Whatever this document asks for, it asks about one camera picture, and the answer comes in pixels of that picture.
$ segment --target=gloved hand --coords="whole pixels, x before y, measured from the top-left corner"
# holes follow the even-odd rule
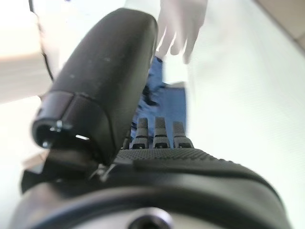
[[[162,59],[167,54],[176,33],[171,54],[179,54],[186,43],[183,62],[189,63],[199,29],[203,25],[206,6],[207,0],[161,0],[158,19],[159,49],[156,51],[158,58]]]

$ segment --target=robotic hand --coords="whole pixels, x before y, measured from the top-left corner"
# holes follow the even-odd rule
[[[194,149],[183,125],[130,124],[157,44],[157,23],[119,9],[98,22],[45,95],[32,134],[47,149],[24,170],[11,229],[290,229],[255,172]]]

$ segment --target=black plastic housing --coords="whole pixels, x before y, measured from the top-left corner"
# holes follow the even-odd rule
[[[109,165],[128,131],[156,48],[153,16],[118,9],[100,20],[66,62],[32,126],[35,142],[51,148],[71,136],[87,141]]]

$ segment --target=black cable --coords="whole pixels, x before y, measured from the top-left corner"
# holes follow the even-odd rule
[[[44,47],[43,47],[43,44],[42,44],[42,41],[41,41],[41,31],[42,31],[42,29],[41,29],[41,25],[39,23],[39,17],[38,17],[38,15],[34,11],[34,5],[33,5],[33,1],[32,0],[29,0],[29,7],[30,7],[30,11],[33,12],[37,16],[38,29],[39,29],[39,32],[40,32],[39,35],[40,35],[41,52],[42,52],[42,55],[43,55],[43,58],[44,58],[44,62],[46,64],[47,71],[48,71],[49,76],[50,76],[50,78],[51,78],[51,80],[53,82],[54,81],[54,77],[53,77],[53,74],[52,74],[51,69],[50,69],[50,65],[49,65],[47,54],[44,51]]]

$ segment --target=blue fabric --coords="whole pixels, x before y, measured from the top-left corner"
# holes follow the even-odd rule
[[[163,83],[163,63],[154,57],[148,79],[132,119],[131,137],[135,138],[138,118],[148,119],[150,145],[153,142],[154,118],[164,117],[167,135],[173,146],[173,121],[186,122],[185,91],[183,88],[167,88]]]

